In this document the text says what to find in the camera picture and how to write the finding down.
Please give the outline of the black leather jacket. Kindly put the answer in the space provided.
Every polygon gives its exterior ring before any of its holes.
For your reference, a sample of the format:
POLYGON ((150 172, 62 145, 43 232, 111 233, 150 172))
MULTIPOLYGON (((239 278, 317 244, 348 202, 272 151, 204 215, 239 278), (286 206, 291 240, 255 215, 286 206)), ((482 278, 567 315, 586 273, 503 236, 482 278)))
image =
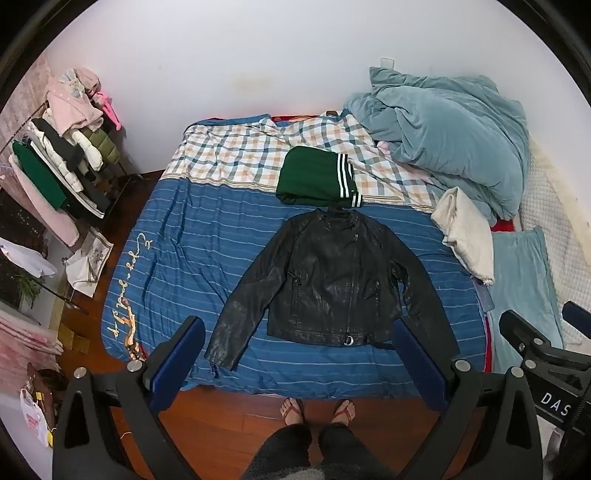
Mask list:
POLYGON ((295 215, 273 235, 226 300, 205 357, 235 369, 266 319, 267 333, 329 347, 384 347, 407 317, 438 351, 459 346, 419 257, 386 225, 359 211, 295 215))

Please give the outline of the clothes rack with hanging clothes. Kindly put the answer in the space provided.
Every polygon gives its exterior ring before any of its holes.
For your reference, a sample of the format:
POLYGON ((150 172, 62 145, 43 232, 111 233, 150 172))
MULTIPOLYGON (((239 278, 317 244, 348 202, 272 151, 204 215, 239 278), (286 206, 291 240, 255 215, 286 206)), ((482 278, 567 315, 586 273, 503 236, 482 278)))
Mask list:
POLYGON ((92 105, 102 111, 103 123, 96 131, 85 127, 72 129, 63 136, 56 132, 45 89, 51 77, 62 73, 53 74, 43 59, 35 61, 25 73, 1 112, 1 191, 33 217, 35 228, 56 239, 29 201, 9 163, 14 141, 31 147, 59 182, 67 197, 59 210, 72 218, 80 238, 87 224, 101 223, 108 216, 130 175, 117 139, 124 129, 111 97, 94 72, 84 67, 73 69, 84 83, 92 105))

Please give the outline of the person's foot sandal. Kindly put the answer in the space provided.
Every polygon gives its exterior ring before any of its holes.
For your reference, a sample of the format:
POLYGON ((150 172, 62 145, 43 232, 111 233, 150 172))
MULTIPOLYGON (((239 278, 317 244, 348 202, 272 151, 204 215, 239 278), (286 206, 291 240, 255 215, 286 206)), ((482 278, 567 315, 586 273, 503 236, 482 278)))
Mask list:
POLYGON ((356 418, 356 405, 352 400, 342 400, 332 415, 332 424, 351 425, 356 418))
POLYGON ((301 400, 286 398, 280 405, 280 415, 287 426, 304 424, 304 406, 301 400))

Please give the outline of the light blue pillow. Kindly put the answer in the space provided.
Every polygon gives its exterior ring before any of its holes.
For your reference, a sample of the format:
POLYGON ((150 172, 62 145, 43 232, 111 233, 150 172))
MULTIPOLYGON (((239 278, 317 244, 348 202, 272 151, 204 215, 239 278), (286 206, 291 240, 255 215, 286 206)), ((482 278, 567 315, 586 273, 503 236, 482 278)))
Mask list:
POLYGON ((521 356, 500 332, 500 319, 512 310, 541 332, 551 345, 564 346, 561 315, 540 228, 492 234, 495 282, 489 287, 494 309, 487 313, 491 324, 495 373, 521 364, 521 356))

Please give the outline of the blue striped bed sheet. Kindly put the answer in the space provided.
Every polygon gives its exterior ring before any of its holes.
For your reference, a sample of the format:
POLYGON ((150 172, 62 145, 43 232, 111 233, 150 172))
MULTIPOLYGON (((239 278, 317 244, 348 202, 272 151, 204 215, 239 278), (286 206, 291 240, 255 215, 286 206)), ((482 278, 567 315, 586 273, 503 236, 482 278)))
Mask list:
MULTIPOLYGON (((132 334, 146 352, 169 339, 188 316, 214 328, 224 301, 254 257, 297 206, 272 193, 187 180, 159 181, 122 249, 106 295, 101 334, 106 351, 127 360, 132 334)), ((370 204, 363 213, 391 228, 419 257, 442 300, 461 356, 492 364, 488 321, 472 279, 422 212, 370 204)), ((285 342, 259 327, 235 370, 198 357, 184 386, 301 399, 406 397, 415 386, 393 350, 330 348, 285 342)))

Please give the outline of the person's left foot sandal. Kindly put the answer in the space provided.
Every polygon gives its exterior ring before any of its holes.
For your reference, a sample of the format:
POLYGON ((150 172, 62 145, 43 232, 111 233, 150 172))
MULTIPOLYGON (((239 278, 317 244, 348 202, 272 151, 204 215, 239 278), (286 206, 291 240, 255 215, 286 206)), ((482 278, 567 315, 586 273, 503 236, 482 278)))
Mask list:
POLYGON ((287 426, 304 424, 304 406, 301 400, 286 398, 280 405, 280 415, 287 426))

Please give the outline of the white printed tote bag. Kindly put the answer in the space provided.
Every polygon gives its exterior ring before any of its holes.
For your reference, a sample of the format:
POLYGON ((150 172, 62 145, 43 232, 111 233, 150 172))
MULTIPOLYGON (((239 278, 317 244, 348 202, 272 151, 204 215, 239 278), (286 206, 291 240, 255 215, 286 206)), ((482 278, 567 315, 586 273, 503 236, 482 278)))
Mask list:
POLYGON ((91 227, 80 248, 63 261, 69 285, 92 298, 112 249, 113 244, 99 230, 91 227))

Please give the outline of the white red plastic bag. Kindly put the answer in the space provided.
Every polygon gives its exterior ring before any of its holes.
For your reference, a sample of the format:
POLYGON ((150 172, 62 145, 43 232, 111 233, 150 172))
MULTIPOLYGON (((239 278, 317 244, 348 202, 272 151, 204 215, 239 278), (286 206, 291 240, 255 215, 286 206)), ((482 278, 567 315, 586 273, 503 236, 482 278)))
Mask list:
POLYGON ((43 447, 49 447, 50 429, 48 428, 47 421, 42 409, 34 401, 26 388, 20 390, 19 402, 25 424, 29 431, 43 447))

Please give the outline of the white quilted mattress pad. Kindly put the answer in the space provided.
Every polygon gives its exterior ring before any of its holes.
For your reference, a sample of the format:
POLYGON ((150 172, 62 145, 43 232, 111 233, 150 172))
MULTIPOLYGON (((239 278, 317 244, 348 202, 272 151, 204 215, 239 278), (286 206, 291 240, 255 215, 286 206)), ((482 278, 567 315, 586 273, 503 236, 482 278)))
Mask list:
POLYGON ((525 230, 542 229, 559 305, 590 309, 590 220, 551 159, 530 142, 530 167, 519 210, 525 230))

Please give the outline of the plaid checkered bed sheet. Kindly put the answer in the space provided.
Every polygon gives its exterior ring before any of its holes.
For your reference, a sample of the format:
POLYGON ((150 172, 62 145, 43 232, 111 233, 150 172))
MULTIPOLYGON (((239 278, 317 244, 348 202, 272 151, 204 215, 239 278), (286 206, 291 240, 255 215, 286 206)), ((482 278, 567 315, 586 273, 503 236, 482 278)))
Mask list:
POLYGON ((436 207, 428 176, 395 163, 348 111, 291 121, 263 114, 197 122, 186 128, 162 177, 273 193, 284 157, 297 146, 347 155, 363 201, 427 213, 436 207))

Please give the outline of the folded green striped garment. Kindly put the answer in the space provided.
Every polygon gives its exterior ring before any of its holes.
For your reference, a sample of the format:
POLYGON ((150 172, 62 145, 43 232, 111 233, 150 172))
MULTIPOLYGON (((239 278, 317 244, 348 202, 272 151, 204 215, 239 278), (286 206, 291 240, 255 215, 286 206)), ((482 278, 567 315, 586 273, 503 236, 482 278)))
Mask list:
POLYGON ((349 156, 297 146, 287 152, 280 169, 276 198, 287 205, 361 207, 349 156))

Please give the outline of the dark green hanging garment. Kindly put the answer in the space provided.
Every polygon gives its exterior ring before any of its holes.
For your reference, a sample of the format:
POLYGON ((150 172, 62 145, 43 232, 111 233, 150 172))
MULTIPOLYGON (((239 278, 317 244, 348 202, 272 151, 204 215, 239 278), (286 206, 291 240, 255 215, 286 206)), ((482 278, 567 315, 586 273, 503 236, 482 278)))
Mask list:
POLYGON ((61 209, 67 202, 67 197, 43 160, 31 147, 19 141, 12 143, 12 149, 20 162, 21 169, 43 197, 53 208, 61 209))

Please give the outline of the light blue rumpled duvet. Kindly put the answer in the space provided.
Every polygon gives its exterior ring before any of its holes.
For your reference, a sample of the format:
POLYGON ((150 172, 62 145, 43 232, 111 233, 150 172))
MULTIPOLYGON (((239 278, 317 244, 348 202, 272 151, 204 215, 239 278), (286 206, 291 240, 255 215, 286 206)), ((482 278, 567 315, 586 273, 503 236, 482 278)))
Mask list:
POLYGON ((517 215, 530 166, 526 114, 488 77, 373 67, 370 91, 345 107, 394 161, 427 172, 437 190, 460 188, 490 222, 517 215))

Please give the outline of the pink hooded garment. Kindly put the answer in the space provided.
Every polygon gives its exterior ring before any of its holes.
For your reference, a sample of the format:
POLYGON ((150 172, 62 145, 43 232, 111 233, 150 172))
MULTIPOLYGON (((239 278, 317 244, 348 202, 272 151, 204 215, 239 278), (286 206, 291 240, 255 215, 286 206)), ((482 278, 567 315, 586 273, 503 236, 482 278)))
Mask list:
POLYGON ((92 105, 75 69, 69 68, 61 75, 51 77, 45 96, 51 109, 54 129, 60 136, 72 129, 87 127, 96 131, 102 126, 102 111, 92 105))

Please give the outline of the white wall hook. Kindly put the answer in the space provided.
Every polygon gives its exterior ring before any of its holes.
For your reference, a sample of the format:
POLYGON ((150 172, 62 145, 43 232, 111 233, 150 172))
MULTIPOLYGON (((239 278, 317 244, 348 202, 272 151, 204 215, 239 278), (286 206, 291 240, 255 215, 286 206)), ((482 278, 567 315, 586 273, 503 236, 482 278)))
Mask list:
POLYGON ((394 70, 394 59, 389 57, 382 57, 380 60, 380 66, 388 70, 394 70))

